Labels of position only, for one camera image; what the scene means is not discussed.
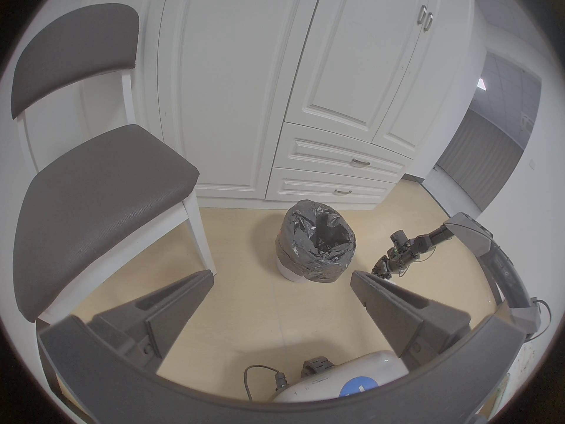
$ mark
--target blue sticker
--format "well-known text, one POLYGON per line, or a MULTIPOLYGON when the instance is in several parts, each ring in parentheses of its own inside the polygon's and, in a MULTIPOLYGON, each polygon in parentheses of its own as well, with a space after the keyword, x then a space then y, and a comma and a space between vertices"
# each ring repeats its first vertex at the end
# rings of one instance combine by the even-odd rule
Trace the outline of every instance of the blue sticker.
POLYGON ((355 377, 349 380, 340 391, 340 397, 364 392, 378 386, 377 382, 369 377, 355 377))

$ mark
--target ceiling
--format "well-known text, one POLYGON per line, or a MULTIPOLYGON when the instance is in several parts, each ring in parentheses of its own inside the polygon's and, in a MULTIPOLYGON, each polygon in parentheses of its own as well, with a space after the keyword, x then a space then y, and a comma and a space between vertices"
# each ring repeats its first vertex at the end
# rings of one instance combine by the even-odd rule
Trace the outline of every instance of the ceiling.
POLYGON ((530 134, 521 127, 521 116, 524 113, 535 122, 540 104, 540 81, 491 53, 486 55, 481 78, 486 91, 477 87, 469 108, 525 149, 530 134))
POLYGON ((517 0, 475 0, 475 3, 488 24, 512 33, 526 41, 546 59, 558 64, 556 55, 553 49, 548 47, 549 43, 545 36, 541 35, 533 19, 526 14, 517 0))

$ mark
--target chair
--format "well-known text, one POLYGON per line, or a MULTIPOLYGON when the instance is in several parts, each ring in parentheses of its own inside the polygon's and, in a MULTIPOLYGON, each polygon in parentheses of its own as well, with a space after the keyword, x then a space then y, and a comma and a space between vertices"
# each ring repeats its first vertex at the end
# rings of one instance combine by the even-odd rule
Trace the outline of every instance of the chair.
POLYGON ((200 258, 216 273, 194 186, 198 170, 135 124, 131 69, 139 17, 95 4, 56 19, 21 53, 12 86, 26 164, 34 175, 14 240, 14 291, 22 315, 55 323, 153 242, 187 222, 200 258), (56 89, 122 71, 128 125, 92 138, 41 171, 25 110, 56 89))

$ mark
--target cabinet handle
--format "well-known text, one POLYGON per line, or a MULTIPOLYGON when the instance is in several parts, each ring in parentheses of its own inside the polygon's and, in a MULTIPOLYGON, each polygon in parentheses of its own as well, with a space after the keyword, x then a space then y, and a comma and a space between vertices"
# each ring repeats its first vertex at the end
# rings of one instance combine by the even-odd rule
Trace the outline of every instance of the cabinet handle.
POLYGON ((422 8, 420 8, 420 15, 418 16, 418 25, 422 25, 422 22, 424 21, 424 18, 426 17, 426 14, 428 13, 428 9, 426 8, 426 5, 423 4, 422 8))
POLYGON ((356 163, 357 165, 362 165, 362 166, 369 166, 369 165, 371 165, 371 162, 363 162, 362 160, 357 160, 357 159, 353 159, 352 162, 353 162, 353 163, 356 163))
POLYGON ((424 27, 425 32, 427 32, 429 30, 429 28, 432 26, 432 22, 433 22, 433 13, 429 12, 428 13, 428 23, 424 27))

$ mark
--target garbage bin with black liner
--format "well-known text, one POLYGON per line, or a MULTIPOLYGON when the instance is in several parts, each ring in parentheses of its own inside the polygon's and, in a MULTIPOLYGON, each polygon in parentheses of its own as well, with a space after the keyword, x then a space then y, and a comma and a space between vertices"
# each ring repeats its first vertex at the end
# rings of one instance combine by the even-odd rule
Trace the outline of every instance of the garbage bin with black liner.
POLYGON ((275 242, 277 266, 291 281, 333 283, 355 253, 355 234, 330 206, 302 200, 288 209, 275 242))

